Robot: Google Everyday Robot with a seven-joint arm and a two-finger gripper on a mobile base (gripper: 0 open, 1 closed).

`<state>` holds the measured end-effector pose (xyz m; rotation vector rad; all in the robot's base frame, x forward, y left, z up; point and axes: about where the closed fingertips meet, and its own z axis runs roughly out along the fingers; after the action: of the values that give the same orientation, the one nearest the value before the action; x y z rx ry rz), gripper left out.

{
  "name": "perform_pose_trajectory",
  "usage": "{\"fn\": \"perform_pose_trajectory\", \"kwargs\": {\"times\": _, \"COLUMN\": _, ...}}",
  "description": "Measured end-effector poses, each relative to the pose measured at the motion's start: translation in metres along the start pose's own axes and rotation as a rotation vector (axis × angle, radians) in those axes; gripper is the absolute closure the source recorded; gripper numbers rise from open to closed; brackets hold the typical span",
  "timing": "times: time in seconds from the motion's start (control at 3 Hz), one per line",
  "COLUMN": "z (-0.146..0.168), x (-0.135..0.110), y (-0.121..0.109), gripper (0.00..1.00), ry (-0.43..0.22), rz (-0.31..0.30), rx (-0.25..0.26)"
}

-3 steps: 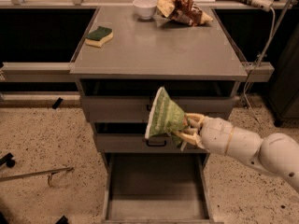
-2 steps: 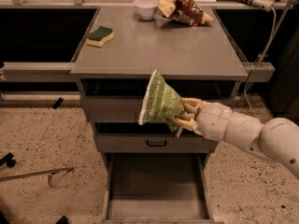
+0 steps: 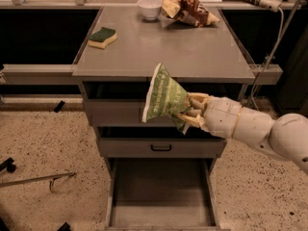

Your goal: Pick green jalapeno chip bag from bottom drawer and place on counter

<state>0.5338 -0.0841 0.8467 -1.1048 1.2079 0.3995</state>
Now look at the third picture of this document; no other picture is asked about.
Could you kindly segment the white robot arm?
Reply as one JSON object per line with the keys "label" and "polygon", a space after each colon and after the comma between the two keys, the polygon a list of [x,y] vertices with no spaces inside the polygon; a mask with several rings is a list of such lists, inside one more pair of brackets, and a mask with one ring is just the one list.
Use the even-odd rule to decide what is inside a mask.
{"label": "white robot arm", "polygon": [[195,111],[176,116],[215,137],[241,141],[269,157],[292,161],[308,174],[308,118],[286,114],[270,115],[244,107],[226,97],[191,92]]}

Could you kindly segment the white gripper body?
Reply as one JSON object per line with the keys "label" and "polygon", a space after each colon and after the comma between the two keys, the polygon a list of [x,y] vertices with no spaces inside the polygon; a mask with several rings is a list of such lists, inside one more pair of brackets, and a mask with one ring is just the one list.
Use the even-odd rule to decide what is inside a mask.
{"label": "white gripper body", "polygon": [[200,128],[212,136],[229,139],[236,127],[242,105],[227,97],[213,97],[200,119]]}

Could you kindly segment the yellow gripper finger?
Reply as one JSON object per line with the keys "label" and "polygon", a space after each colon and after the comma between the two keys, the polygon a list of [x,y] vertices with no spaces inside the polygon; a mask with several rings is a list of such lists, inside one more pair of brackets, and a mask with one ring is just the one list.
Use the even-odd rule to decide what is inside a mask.
{"label": "yellow gripper finger", "polygon": [[198,101],[200,103],[203,103],[203,104],[207,103],[208,100],[211,98],[211,96],[209,94],[201,93],[201,92],[190,92],[189,96],[192,99],[194,99],[194,100],[196,100],[196,101]]}
{"label": "yellow gripper finger", "polygon": [[196,128],[200,127],[200,124],[199,124],[200,115],[189,116],[189,115],[184,115],[184,114],[176,114],[176,116],[193,127],[196,127]]}

